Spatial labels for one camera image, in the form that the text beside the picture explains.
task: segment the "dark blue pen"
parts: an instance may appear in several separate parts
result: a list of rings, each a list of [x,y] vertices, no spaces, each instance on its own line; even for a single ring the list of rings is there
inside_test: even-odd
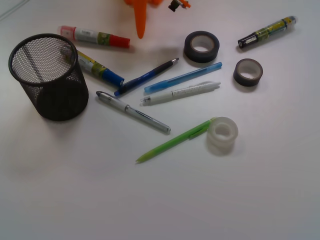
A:
[[[156,67],[155,69],[151,70],[150,72],[148,72],[140,77],[137,77],[136,79],[133,79],[131,81],[126,82],[117,91],[114,92],[114,95],[116,97],[120,96],[120,95],[128,92],[129,90],[134,89],[135,87],[139,86],[140,84],[146,83],[152,77],[154,77],[154,76],[160,74],[161,72],[163,72],[164,70],[170,68],[178,60],[179,60],[179,58],[173,59],[171,61],[167,61],[166,63]]]

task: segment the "tape roll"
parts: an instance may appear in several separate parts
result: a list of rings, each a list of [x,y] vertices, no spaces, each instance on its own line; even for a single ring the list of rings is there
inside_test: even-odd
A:
[[[236,64],[233,78],[242,86],[253,87],[259,83],[263,73],[264,70],[260,63],[256,60],[245,58]]]
[[[220,148],[230,147],[238,137],[238,126],[228,117],[217,117],[209,126],[208,138],[210,142]]]
[[[207,50],[196,50],[203,47]],[[220,43],[218,38],[207,31],[195,31],[190,33],[184,41],[184,54],[196,63],[208,63],[217,57]]]

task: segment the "orange toy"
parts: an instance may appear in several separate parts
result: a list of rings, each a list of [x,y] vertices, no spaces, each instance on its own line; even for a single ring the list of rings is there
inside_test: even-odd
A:
[[[147,19],[147,3],[158,6],[163,0],[124,0],[128,5],[133,5],[135,26],[138,37],[142,39],[146,30],[146,19]],[[182,6],[190,8],[190,4],[185,0],[178,0]]]

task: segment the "glue stick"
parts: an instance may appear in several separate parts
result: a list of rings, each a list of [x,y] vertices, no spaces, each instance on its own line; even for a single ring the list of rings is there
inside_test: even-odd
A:
[[[75,26],[59,26],[58,34],[69,40],[79,42],[89,42],[98,45],[113,46],[126,49],[128,49],[130,46],[129,38]]]

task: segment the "black mesh cup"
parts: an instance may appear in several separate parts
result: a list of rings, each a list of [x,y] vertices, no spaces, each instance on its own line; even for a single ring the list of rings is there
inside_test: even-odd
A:
[[[10,55],[9,70],[46,119],[69,120],[87,106],[76,47],[63,36],[46,33],[23,40]]]

